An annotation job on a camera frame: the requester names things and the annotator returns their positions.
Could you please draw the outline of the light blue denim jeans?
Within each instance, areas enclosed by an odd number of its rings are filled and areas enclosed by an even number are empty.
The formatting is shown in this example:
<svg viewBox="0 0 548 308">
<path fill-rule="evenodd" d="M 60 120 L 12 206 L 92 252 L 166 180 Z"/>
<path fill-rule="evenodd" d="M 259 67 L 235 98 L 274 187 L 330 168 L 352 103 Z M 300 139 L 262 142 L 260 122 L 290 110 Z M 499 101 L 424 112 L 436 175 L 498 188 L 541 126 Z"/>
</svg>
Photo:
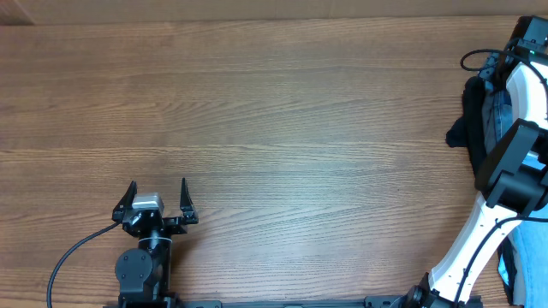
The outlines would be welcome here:
<svg viewBox="0 0 548 308">
<path fill-rule="evenodd" d="M 490 92 L 482 106 L 485 148 L 491 151 L 513 123 L 509 94 Z M 547 225 L 521 222 L 504 240 L 498 273 L 512 305 L 547 308 Z"/>
</svg>

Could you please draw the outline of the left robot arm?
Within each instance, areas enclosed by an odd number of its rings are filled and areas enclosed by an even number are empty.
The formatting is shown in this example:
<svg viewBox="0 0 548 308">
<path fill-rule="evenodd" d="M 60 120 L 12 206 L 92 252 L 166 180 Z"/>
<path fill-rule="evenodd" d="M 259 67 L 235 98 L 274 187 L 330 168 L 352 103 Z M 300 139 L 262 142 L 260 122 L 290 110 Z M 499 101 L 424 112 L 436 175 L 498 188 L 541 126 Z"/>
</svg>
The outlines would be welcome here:
<svg viewBox="0 0 548 308">
<path fill-rule="evenodd" d="M 116 260 L 119 307 L 182 307 L 170 291 L 171 247 L 174 235 L 186 234 L 188 226 L 199 222 L 182 179 L 179 216 L 165 217 L 164 203 L 157 192 L 139 193 L 137 184 L 128 190 L 112 212 L 112 220 L 138 240 L 138 246 Z"/>
</svg>

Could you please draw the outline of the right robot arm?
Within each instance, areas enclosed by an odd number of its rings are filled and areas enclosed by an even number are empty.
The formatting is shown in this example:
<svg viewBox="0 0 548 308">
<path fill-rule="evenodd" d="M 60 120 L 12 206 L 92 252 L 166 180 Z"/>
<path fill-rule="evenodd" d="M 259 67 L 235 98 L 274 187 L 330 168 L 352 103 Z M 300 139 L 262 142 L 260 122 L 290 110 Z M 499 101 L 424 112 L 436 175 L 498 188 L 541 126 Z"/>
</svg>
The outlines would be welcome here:
<svg viewBox="0 0 548 308">
<path fill-rule="evenodd" d="M 452 247 L 395 307 L 478 307 L 471 294 L 492 256 L 507 300 L 547 304 L 547 21 L 519 18 L 501 50 L 486 51 L 446 134 L 468 150 L 477 191 Z"/>
</svg>

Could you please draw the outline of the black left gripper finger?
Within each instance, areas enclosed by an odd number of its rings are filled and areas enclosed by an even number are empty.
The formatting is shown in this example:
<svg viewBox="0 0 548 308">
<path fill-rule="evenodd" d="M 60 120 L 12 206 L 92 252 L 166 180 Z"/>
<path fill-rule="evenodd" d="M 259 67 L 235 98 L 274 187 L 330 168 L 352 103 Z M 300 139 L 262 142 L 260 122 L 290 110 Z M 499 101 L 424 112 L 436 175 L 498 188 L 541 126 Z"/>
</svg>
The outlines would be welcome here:
<svg viewBox="0 0 548 308">
<path fill-rule="evenodd" d="M 194 203 L 189 195 L 188 182 L 185 178 L 182 178 L 180 210 L 182 212 L 182 220 L 185 225 L 199 223 L 198 213 L 196 212 Z"/>
<path fill-rule="evenodd" d="M 135 181 L 131 181 L 127 191 L 124 193 L 123 197 L 117 203 L 117 205 L 114 207 L 112 211 L 111 219 L 114 222 L 121 222 L 125 215 L 125 211 L 127 209 L 132 209 L 132 203 L 134 201 L 134 197 L 136 194 L 137 194 L 137 183 Z"/>
</svg>

